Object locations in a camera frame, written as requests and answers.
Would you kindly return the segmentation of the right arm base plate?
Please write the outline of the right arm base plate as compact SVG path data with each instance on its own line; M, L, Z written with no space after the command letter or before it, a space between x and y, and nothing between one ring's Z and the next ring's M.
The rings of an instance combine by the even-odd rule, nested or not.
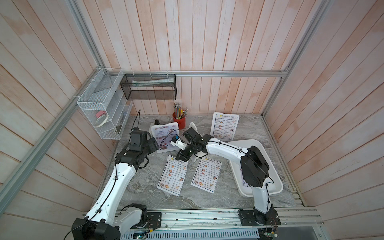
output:
M239 209L238 217L240 218L242 226L280 226L281 220L278 212L271 208L266 214L253 210Z

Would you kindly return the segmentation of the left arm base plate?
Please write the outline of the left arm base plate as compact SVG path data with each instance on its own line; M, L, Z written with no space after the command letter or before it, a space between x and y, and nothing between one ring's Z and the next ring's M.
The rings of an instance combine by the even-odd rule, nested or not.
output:
M130 228L130 230L150 230L161 227L162 213L161 212L147 212L143 223L138 223Z

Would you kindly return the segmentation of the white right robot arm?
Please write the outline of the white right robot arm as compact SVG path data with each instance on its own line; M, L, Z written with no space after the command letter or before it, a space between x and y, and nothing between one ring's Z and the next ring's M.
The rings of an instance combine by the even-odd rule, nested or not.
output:
M211 135L202 136L193 128L187 129L183 136L187 143L180 137L173 137L171 140L171 145L180 149L176 160L188 162L192 156L203 153L203 156L217 155L237 164L241 167L243 179L252 188L254 214L266 216L270 213L273 205L270 202L268 185L274 181L269 176L270 166L258 147L237 147Z

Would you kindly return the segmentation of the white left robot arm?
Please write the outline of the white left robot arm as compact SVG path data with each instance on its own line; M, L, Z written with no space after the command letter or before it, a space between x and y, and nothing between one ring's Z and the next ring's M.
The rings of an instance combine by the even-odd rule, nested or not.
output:
M142 163L149 163L148 155L158 149L156 139L147 131L132 129L129 142L116 155L114 170L103 192L86 216L74 221L70 234L75 240L119 240L132 227L150 226L144 205L130 204L119 216L116 212L129 182Z

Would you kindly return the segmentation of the Dim Sum Inn menu front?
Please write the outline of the Dim Sum Inn menu front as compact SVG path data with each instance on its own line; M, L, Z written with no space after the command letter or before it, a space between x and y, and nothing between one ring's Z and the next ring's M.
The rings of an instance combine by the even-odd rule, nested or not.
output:
M213 194L216 189L222 163L203 157L196 169L191 185Z

